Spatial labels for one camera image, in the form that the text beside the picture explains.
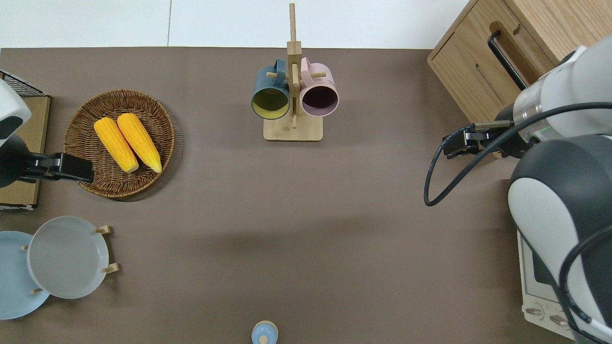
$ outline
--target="pink mug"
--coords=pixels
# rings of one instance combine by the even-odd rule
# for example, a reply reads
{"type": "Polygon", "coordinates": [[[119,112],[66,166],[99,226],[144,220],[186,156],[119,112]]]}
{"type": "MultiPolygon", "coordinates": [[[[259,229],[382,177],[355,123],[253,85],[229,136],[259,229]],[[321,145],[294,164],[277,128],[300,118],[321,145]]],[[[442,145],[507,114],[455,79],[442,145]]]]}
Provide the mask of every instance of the pink mug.
{"type": "Polygon", "coordinates": [[[302,58],[300,98],[302,110],[312,116],[327,116],[338,107],[338,91],[334,84],[332,72],[326,65],[310,63],[302,58]],[[313,78],[311,74],[324,72],[324,77],[313,78]]]}

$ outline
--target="brown table surface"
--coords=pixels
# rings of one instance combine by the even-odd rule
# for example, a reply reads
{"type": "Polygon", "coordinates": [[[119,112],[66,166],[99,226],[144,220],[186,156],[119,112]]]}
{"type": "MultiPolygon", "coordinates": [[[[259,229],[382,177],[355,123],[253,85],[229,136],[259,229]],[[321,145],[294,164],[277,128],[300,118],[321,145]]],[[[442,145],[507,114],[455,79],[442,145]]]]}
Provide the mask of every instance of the brown table surface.
{"type": "MultiPolygon", "coordinates": [[[[250,109],[257,70],[284,49],[2,49],[0,69],[53,96],[46,152],[76,110],[136,89],[172,115],[169,170],[129,201],[44,182],[32,212],[114,228],[121,271],[76,300],[0,321],[0,343],[566,343],[523,318],[516,232],[504,201],[515,162],[486,161],[439,206],[422,201],[442,136],[467,120],[428,50],[314,50],[340,94],[318,143],[268,142],[250,109]]],[[[433,192],[467,158],[441,161],[433,192]]]]}

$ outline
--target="plate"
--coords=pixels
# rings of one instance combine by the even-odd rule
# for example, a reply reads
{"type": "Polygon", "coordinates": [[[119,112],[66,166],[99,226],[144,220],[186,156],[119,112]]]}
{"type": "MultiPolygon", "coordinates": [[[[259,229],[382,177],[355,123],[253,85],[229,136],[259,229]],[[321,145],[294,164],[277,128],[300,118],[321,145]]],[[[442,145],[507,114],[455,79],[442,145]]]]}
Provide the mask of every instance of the plate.
{"type": "Polygon", "coordinates": [[[126,173],[113,160],[94,130],[103,117],[113,120],[123,113],[135,114],[149,133],[162,161],[162,173],[174,151],[174,125],[170,115],[148,94],[118,89],[95,96],[76,112],[64,136],[64,152],[92,162],[94,182],[79,182],[85,190],[107,198],[135,195],[151,186],[162,173],[156,173],[138,159],[138,169],[126,173]]]}
{"type": "Polygon", "coordinates": [[[43,290],[63,299],[78,299],[104,280],[108,247],[95,226],[73,216],[42,225],[28,249],[28,270],[43,290]]]}
{"type": "Polygon", "coordinates": [[[33,312],[45,302],[49,293],[41,291],[28,273],[27,251],[32,236],[17,231],[0,232],[0,320],[19,318],[33,312]]]}

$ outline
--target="wicker basket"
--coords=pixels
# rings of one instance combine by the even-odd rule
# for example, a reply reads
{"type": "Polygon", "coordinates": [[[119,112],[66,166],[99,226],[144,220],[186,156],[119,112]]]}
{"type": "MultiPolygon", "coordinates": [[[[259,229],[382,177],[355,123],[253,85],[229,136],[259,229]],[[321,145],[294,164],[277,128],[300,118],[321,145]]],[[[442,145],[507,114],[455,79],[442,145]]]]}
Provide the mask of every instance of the wicker basket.
{"type": "Polygon", "coordinates": [[[155,98],[138,91],[118,89],[100,94],[86,102],[74,115],[64,137],[64,152],[87,159],[94,166],[94,182],[79,182],[85,190],[108,198],[122,198],[143,191],[161,173],[156,173],[138,159],[139,167],[123,172],[110,156],[94,131],[94,123],[102,117],[116,120],[122,113],[138,116],[147,130],[166,170],[174,151],[174,127],[163,105],[155,98]]]}

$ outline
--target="corn cob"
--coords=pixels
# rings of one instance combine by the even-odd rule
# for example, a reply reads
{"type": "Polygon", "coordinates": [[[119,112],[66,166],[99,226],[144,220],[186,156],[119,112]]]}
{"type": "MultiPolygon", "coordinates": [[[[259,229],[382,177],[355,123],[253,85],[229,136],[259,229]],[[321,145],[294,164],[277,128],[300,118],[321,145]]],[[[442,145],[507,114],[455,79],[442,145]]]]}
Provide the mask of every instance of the corn cob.
{"type": "Polygon", "coordinates": [[[117,124],[140,160],[153,171],[161,173],[162,162],[159,153],[138,117],[133,113],[124,113],[117,119],[117,124]]]}
{"type": "Polygon", "coordinates": [[[138,168],[138,162],[132,149],[117,128],[117,124],[110,117],[104,117],[96,121],[94,130],[122,170],[130,173],[138,168]]]}

